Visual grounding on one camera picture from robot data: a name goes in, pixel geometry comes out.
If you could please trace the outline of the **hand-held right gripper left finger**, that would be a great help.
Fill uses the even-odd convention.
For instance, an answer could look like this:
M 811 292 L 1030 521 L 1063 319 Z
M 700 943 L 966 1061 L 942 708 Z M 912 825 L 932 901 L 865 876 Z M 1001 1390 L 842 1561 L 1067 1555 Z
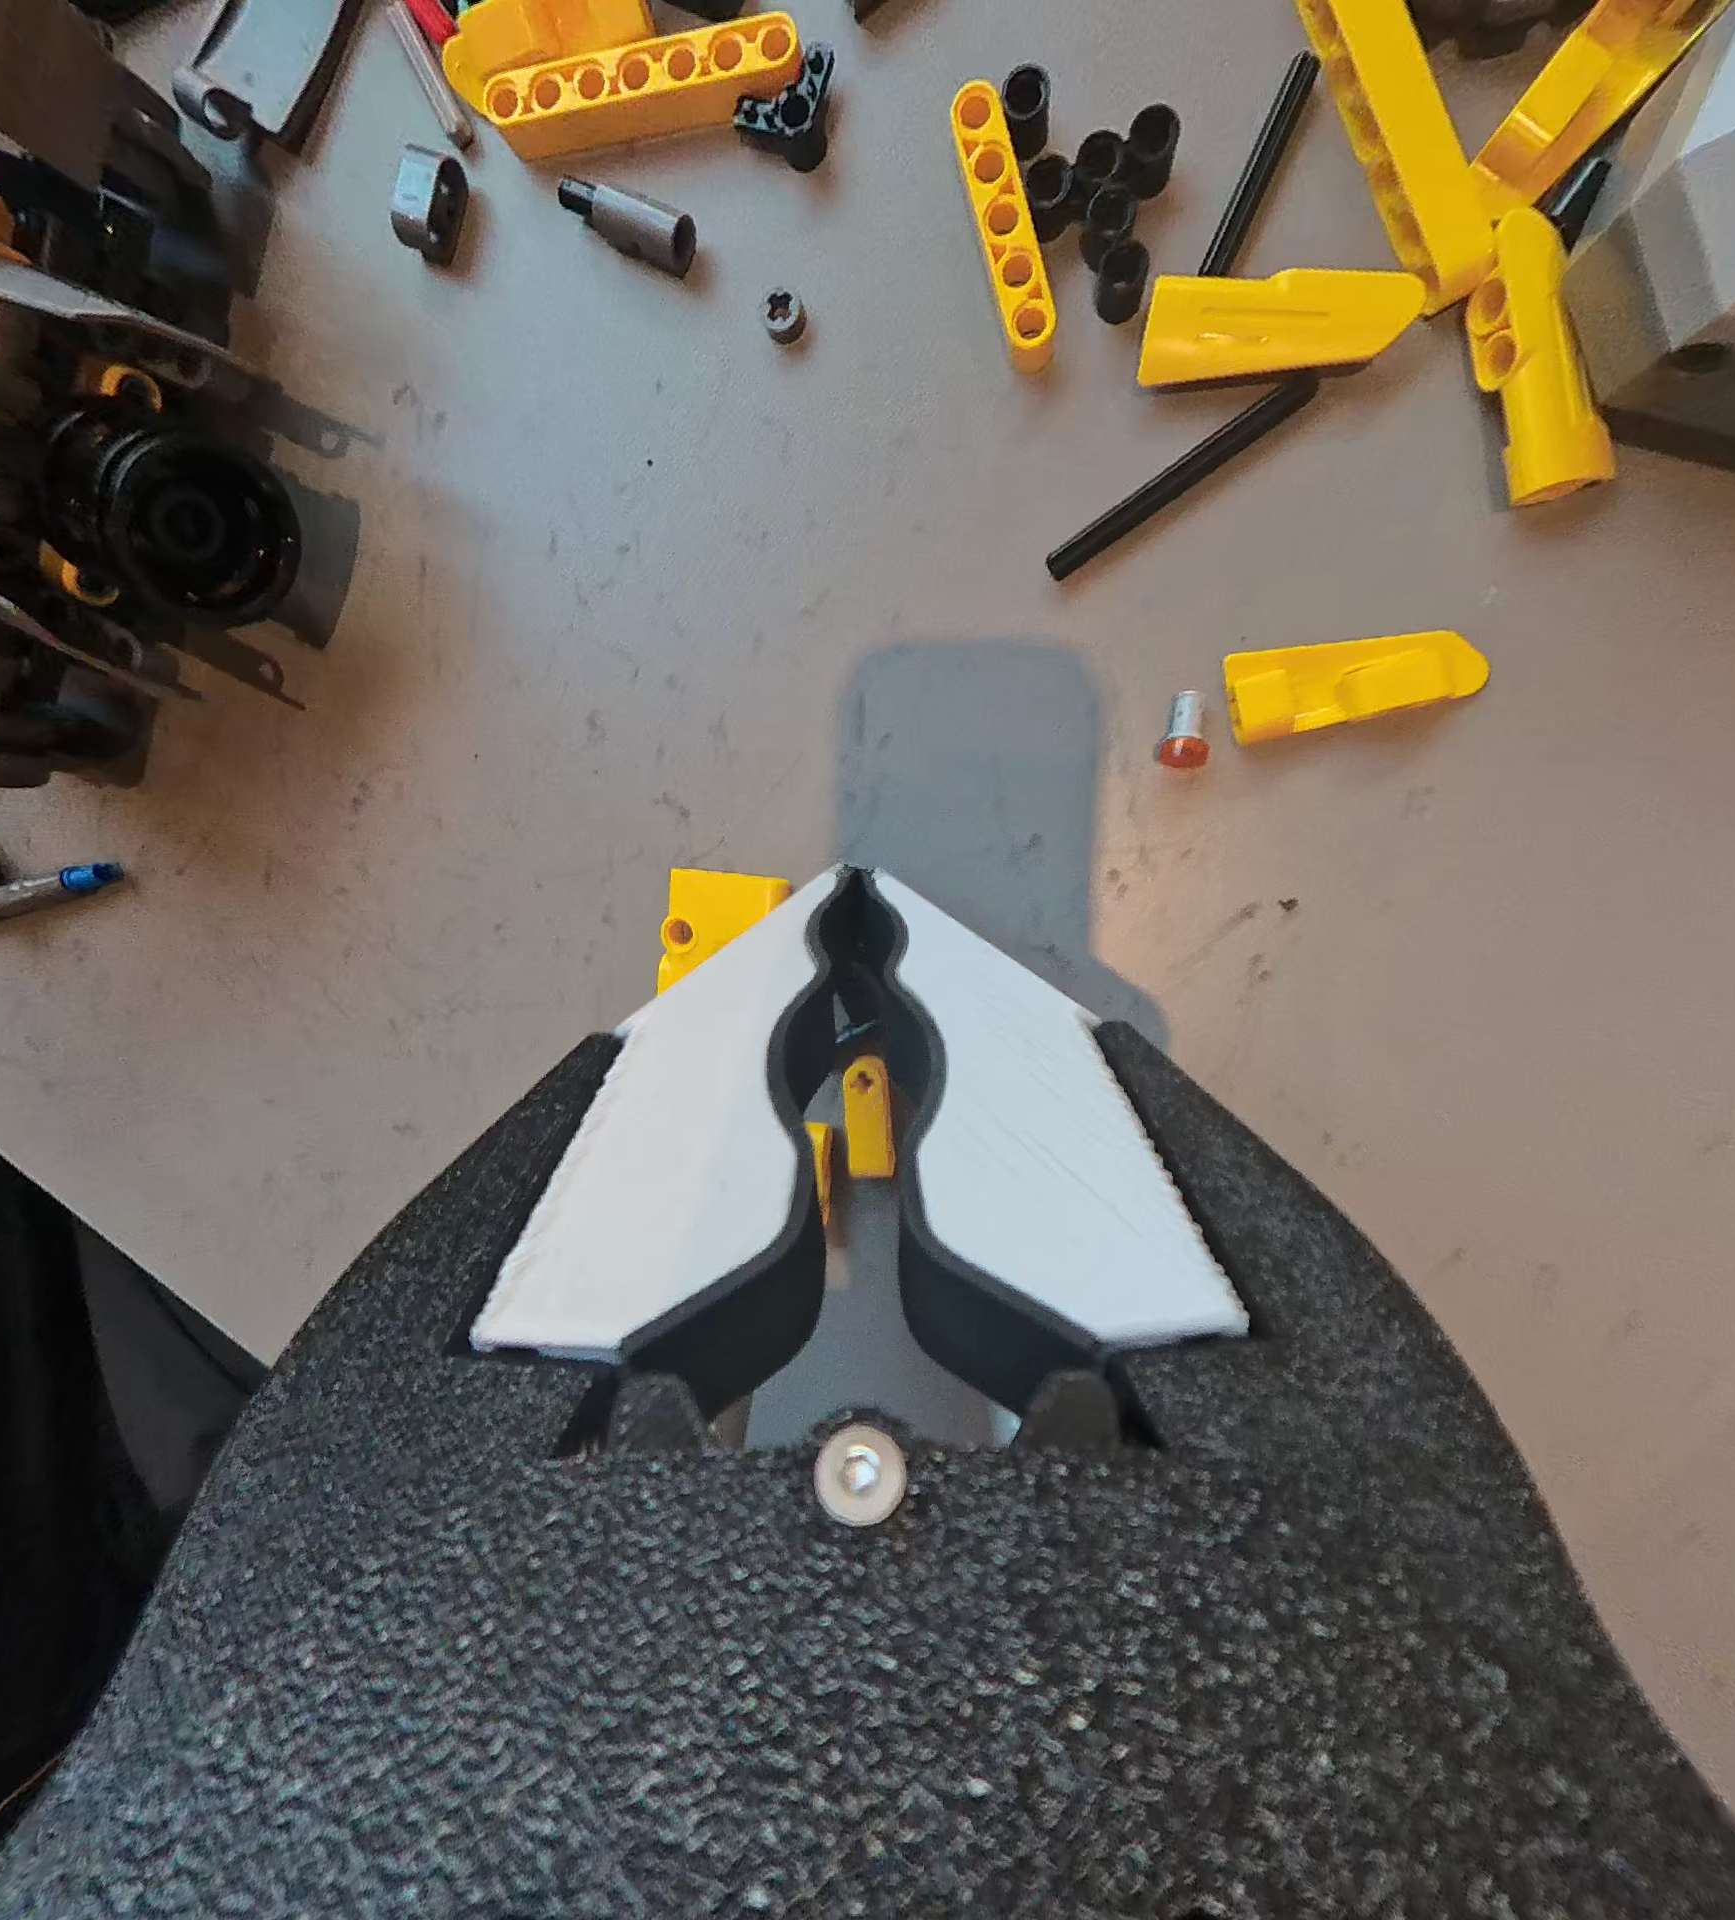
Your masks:
M 820 1315 L 828 1240 L 806 1105 L 838 1051 L 828 866 L 618 1029 L 618 1051 L 472 1318 L 476 1353 L 752 1395 Z

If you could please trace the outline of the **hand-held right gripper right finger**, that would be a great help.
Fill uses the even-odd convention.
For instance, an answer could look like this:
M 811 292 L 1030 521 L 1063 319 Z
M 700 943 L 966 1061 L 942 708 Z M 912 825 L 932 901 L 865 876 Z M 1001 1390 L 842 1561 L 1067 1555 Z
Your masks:
M 863 945 L 912 1102 L 900 1265 L 924 1353 L 1026 1412 L 1057 1371 L 1246 1338 L 1100 1022 L 890 873 L 863 873 Z

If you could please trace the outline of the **small yellow connector piece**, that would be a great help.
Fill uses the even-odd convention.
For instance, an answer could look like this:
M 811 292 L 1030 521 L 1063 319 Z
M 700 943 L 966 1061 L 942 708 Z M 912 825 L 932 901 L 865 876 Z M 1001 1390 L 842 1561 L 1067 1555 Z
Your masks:
M 855 1182 L 890 1182 L 900 1172 L 893 1084 L 879 1051 L 860 1051 L 841 1072 L 842 1130 Z

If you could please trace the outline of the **yellow holed panel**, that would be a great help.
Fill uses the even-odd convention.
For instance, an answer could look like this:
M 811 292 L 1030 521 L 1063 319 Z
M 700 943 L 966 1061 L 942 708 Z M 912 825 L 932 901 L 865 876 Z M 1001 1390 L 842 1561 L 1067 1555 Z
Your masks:
M 730 1263 L 766 1247 L 799 1188 L 806 1133 L 785 1119 L 772 1043 L 817 978 L 810 920 L 832 880 L 785 876 L 670 876 L 657 998 L 641 1039 L 657 1043 L 657 1091 L 678 1105 L 682 1182 Z

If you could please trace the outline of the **grey oval link piece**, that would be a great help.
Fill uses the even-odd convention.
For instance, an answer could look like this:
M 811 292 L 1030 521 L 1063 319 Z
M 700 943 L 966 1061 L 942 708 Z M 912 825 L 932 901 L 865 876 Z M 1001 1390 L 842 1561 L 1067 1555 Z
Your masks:
M 406 142 L 390 192 L 390 230 L 430 265 L 451 270 L 465 242 L 470 173 L 456 152 Z

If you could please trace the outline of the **yellow panel with red pin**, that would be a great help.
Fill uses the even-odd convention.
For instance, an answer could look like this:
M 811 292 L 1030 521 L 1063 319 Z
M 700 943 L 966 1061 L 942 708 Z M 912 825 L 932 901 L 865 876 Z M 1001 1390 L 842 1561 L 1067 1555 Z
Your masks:
M 1485 682 L 1488 658 L 1449 628 L 1270 644 L 1221 658 L 1225 708 L 1242 745 L 1467 699 Z

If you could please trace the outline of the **black axle rod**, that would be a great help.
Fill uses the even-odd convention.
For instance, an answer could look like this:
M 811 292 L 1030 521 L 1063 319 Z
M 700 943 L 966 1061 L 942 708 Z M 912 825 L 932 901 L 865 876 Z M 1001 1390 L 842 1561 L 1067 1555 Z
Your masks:
M 1047 576 L 1057 584 L 1071 580 L 1086 564 L 1099 560 L 1116 545 L 1137 532 L 1195 489 L 1213 479 L 1225 466 L 1237 463 L 1265 437 L 1297 418 L 1319 392 L 1318 374 L 1301 374 L 1279 382 L 1266 396 L 1246 403 L 1230 420 L 1220 423 L 1175 463 L 1141 483 L 1123 500 L 1091 520 L 1078 532 L 1047 552 Z
M 1312 89 L 1319 72 L 1319 58 L 1315 54 L 1294 54 L 1287 65 L 1283 80 L 1279 84 L 1276 101 L 1265 127 L 1259 128 L 1251 157 L 1239 173 L 1239 181 L 1217 221 L 1217 233 L 1200 263 L 1206 278 L 1237 275 L 1245 247 L 1259 225 L 1266 197 L 1279 180 L 1279 170 L 1293 148 L 1294 132 L 1301 128 L 1304 111 L 1312 101 Z

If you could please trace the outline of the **yellow grey brick vehicle model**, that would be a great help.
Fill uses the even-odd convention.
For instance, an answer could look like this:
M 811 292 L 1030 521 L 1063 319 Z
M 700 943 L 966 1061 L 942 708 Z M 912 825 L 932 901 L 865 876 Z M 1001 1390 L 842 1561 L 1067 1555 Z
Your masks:
M 182 661 L 286 701 L 320 504 L 278 437 L 352 432 L 233 343 L 277 192 L 258 132 L 191 121 L 115 31 L 150 2 L 0 2 L 0 786 L 132 782 Z

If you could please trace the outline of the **yellow wedge panel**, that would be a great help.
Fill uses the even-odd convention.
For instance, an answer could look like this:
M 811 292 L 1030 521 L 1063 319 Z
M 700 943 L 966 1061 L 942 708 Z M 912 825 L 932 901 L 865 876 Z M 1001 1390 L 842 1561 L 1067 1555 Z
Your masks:
M 1283 270 L 1152 284 L 1137 383 L 1245 386 L 1367 365 L 1428 312 L 1409 272 Z

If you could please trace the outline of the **yellow tube beam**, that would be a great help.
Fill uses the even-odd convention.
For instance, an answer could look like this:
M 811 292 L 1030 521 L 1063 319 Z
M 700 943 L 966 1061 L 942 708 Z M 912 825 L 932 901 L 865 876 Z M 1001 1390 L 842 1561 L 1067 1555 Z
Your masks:
M 1463 302 L 1463 324 L 1475 382 L 1503 407 L 1505 493 L 1531 507 L 1609 483 L 1617 452 L 1561 301 L 1561 236 L 1537 208 L 1513 208 L 1495 242 L 1495 265 Z

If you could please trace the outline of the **dark grey axle connector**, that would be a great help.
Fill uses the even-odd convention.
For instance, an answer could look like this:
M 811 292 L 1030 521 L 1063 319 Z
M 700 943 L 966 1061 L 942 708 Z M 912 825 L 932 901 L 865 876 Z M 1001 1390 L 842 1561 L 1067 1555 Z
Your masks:
M 559 177 L 556 200 L 623 257 L 672 278 L 689 278 L 700 236 L 686 209 L 580 177 Z

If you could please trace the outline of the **short yellow holed beam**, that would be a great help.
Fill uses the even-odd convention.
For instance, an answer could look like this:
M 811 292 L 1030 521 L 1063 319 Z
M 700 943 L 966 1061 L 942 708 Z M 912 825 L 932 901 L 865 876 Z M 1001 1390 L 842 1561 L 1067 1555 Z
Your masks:
M 1057 302 L 1001 89 L 969 77 L 949 118 L 1009 360 L 1020 374 L 1043 374 L 1057 347 Z

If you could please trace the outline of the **cluster of black pins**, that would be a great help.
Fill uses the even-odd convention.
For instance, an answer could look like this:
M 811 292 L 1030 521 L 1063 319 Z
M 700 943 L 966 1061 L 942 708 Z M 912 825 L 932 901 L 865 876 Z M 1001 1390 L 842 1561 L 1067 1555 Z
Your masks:
M 1064 157 L 1051 146 L 1051 77 L 1037 62 L 1002 77 L 1001 110 L 1037 237 L 1074 233 L 1095 284 L 1095 313 L 1131 323 L 1150 292 L 1137 219 L 1171 181 L 1183 115 L 1165 101 L 1150 104 L 1123 132 L 1095 128 Z

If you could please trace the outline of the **black angled connector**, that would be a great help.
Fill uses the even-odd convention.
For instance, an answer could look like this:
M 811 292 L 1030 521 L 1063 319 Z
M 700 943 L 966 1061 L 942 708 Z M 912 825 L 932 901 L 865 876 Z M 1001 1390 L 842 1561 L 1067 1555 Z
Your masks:
M 733 127 L 752 148 L 816 173 L 828 157 L 835 44 L 810 42 L 804 69 L 772 98 L 743 96 Z

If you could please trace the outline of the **long yellow holed beam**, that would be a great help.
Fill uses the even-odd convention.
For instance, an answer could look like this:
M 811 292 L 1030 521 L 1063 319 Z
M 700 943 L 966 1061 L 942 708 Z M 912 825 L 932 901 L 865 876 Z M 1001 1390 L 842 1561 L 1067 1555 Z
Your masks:
M 1428 313 L 1495 270 L 1495 221 L 1404 2 L 1297 2 L 1345 138 Z

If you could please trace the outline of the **yellow seven-hole beam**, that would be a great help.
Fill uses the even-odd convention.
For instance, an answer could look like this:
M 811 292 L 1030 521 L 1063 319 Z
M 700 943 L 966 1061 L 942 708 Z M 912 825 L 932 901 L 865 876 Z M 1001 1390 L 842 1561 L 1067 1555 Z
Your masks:
M 522 62 L 470 98 L 518 157 L 556 159 L 730 122 L 744 98 L 772 98 L 800 72 L 799 21 L 776 11 Z

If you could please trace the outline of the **grey axle rod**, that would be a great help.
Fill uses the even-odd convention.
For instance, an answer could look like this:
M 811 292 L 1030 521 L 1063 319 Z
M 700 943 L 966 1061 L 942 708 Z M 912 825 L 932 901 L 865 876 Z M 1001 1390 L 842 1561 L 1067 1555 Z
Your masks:
M 438 121 L 442 134 L 452 148 L 465 153 L 472 152 L 472 115 L 465 110 L 456 89 L 451 87 L 438 48 L 415 20 L 415 11 L 410 7 L 410 2 L 380 2 L 380 11 L 396 31 L 400 48 L 415 75 L 415 84 L 422 87 L 428 110 Z

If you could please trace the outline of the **grey battery box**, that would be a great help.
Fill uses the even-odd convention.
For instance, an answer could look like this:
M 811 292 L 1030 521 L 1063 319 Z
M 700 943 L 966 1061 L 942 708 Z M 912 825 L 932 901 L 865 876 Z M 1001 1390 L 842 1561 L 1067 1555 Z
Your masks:
M 1561 292 L 1609 435 L 1735 472 L 1735 4 L 1628 121 Z

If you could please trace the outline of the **short yellow panel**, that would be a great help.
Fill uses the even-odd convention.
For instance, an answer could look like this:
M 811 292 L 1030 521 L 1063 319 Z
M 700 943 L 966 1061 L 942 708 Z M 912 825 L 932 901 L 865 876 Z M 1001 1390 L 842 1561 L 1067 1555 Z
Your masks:
M 467 2 L 442 58 L 452 89 L 484 110 L 500 75 L 656 34 L 648 2 Z

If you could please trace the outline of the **dark grey curved panel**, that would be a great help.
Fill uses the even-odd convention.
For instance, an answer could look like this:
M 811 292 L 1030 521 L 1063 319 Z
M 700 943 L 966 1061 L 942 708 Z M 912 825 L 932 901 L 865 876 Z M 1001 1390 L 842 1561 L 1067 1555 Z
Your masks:
M 222 2 L 174 72 L 174 98 L 219 138 L 258 132 L 299 157 L 364 11 L 364 2 Z

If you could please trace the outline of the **yellow curved panel piece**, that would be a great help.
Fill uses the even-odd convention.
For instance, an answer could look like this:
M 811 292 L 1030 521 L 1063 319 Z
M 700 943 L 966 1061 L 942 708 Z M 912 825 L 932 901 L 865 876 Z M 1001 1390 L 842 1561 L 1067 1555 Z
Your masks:
M 1537 72 L 1472 162 L 1498 225 L 1537 204 L 1687 54 L 1729 2 L 1597 2 Z

